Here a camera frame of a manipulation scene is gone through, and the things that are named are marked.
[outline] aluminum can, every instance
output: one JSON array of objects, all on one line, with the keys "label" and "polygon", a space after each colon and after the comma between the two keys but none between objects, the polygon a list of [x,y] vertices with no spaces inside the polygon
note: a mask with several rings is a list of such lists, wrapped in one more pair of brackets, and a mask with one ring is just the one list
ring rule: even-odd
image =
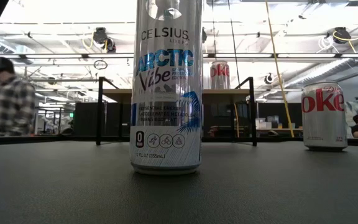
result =
[{"label": "aluminum can", "polygon": [[136,172],[180,175],[201,164],[201,0],[138,0],[131,114]]},{"label": "aluminum can", "polygon": [[225,61],[216,61],[211,65],[211,89],[228,90],[230,89],[230,69]]},{"label": "aluminum can", "polygon": [[336,82],[305,86],[302,93],[303,142],[315,150],[347,147],[345,104]]}]

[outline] office ceiling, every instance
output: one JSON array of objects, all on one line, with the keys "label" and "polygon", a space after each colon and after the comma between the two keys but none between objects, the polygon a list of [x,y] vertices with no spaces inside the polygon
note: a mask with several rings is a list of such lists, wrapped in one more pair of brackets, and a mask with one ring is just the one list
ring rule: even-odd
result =
[{"label": "office ceiling", "polygon": [[[335,27],[346,27],[353,39],[358,38],[358,7],[349,7],[347,1],[325,1],[329,4],[308,4],[287,1],[269,4],[270,19],[276,51],[279,53],[331,53],[346,52],[349,44],[332,44]],[[203,26],[207,40],[204,53],[271,53],[273,52],[265,4],[262,1],[205,1]],[[11,0],[0,18],[0,39],[12,45],[23,45],[28,53],[35,54],[88,54],[104,50],[92,46],[95,28],[105,27],[115,41],[117,53],[133,53],[136,19],[135,0]],[[358,45],[358,39],[352,42]],[[32,79],[87,79],[105,76],[119,88],[132,84],[133,59],[109,58],[107,69],[97,70],[96,59],[36,60],[30,67],[20,67],[18,72],[32,74]],[[279,70],[284,80],[304,72],[318,61],[280,62]],[[210,61],[204,62],[204,76],[209,75]],[[70,64],[70,66],[53,64]],[[269,89],[264,76],[277,74],[273,62],[230,61],[231,86],[238,79],[255,78],[257,88]],[[92,82],[59,83],[61,87],[97,88]],[[43,88],[56,88],[40,84]]]}]

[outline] celsius logo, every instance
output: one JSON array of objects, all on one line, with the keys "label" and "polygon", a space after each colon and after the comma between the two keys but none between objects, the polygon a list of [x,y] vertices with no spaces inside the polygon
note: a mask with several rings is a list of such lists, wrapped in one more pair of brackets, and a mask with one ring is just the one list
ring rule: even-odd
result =
[{"label": "celsius logo", "polygon": [[138,62],[136,77],[139,76],[142,88],[145,91],[155,84],[171,80],[173,72],[169,70],[159,72],[160,67],[168,65],[170,67],[193,66],[194,55],[191,50],[161,49],[155,53],[144,55],[139,58]]},{"label": "celsius logo", "polygon": [[161,30],[154,28],[154,29],[149,29],[147,31],[143,31],[142,40],[147,40],[157,37],[174,37],[174,38],[182,38],[184,40],[189,40],[188,33],[189,32],[187,30],[176,29],[172,27],[171,28],[164,27]]}]

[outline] diet coke can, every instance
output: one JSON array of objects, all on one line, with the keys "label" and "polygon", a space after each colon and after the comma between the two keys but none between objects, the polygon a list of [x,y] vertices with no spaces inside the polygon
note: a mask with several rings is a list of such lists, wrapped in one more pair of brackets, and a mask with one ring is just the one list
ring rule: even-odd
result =
[{"label": "diet coke can", "polygon": [[347,147],[343,92],[336,82],[305,86],[302,93],[303,142],[315,150]]},{"label": "diet coke can", "polygon": [[216,61],[211,65],[211,89],[230,89],[230,70],[225,61]]}]

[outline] blue palm leaf graphic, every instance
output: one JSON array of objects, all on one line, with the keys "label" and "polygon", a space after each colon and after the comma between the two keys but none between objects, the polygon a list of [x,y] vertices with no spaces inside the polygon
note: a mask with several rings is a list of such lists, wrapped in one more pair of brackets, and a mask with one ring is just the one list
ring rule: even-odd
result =
[{"label": "blue palm leaf graphic", "polygon": [[[196,131],[200,128],[201,120],[200,120],[200,111],[201,111],[201,105],[200,101],[198,100],[197,94],[194,91],[185,93],[182,95],[183,98],[189,98],[191,100],[191,107],[194,109],[194,113],[192,114],[192,118],[189,119],[186,123],[184,123],[180,128],[178,129],[179,133],[186,132],[187,134],[193,131]],[[187,104],[188,102],[182,101],[180,104],[183,106]]]}]

